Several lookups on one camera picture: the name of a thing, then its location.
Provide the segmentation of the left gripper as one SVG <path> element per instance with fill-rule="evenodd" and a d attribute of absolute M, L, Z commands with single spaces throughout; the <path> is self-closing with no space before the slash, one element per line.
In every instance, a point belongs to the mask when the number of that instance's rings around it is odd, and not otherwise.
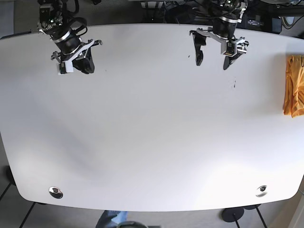
<path fill-rule="evenodd" d="M 221 44 L 221 54 L 225 56 L 223 70 L 227 70 L 239 57 L 247 52 L 249 42 L 244 37 L 236 38 L 234 36 L 237 24 L 242 22 L 247 6 L 247 0 L 210 0 L 204 6 L 208 12 L 208 15 L 204 18 L 212 20 L 212 27 L 190 31 L 194 41 L 196 66 L 200 66 L 203 61 L 204 56 L 201 47 L 206 46 L 206 38 L 212 38 Z M 228 41 L 237 44 L 236 54 L 223 54 Z"/>

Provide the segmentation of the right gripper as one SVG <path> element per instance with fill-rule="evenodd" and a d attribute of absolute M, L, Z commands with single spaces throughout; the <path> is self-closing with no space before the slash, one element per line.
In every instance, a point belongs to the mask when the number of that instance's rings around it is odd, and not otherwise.
<path fill-rule="evenodd" d="M 101 40 L 88 40 L 83 42 L 79 32 L 87 28 L 87 20 L 77 17 L 79 5 L 70 11 L 66 4 L 41 4 L 39 7 L 38 30 L 49 35 L 51 40 L 59 48 L 51 59 L 61 62 L 72 62 L 73 67 L 84 74 L 92 74 L 95 71 L 91 48 L 102 45 Z"/>

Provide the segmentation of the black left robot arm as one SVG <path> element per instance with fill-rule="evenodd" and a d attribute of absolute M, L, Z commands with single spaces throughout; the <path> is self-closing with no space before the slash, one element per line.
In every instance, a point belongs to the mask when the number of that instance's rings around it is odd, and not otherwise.
<path fill-rule="evenodd" d="M 208 0 L 202 7 L 207 14 L 196 12 L 196 15 L 211 20 L 212 26 L 208 29 L 197 28 L 190 31 L 195 47 L 196 65 L 201 65 L 204 58 L 201 47 L 207 45 L 207 38 L 211 38 L 220 43 L 220 53 L 225 56 L 223 69 L 227 70 L 239 57 L 247 53 L 249 42 L 244 37 L 235 37 L 234 33 L 238 23 L 242 22 L 248 1 Z"/>

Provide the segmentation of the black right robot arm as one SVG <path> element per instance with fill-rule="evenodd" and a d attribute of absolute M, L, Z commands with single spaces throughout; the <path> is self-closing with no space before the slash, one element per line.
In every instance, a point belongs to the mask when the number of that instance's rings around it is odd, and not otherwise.
<path fill-rule="evenodd" d="M 76 17 L 79 12 L 79 1 L 75 0 L 75 10 L 67 9 L 66 0 L 39 0 L 38 30 L 50 36 L 59 48 L 51 55 L 57 61 L 60 75 L 72 73 L 74 69 L 83 74 L 92 74 L 95 65 L 91 47 L 102 45 L 101 40 L 90 39 L 84 42 L 79 32 L 88 31 L 87 20 Z"/>

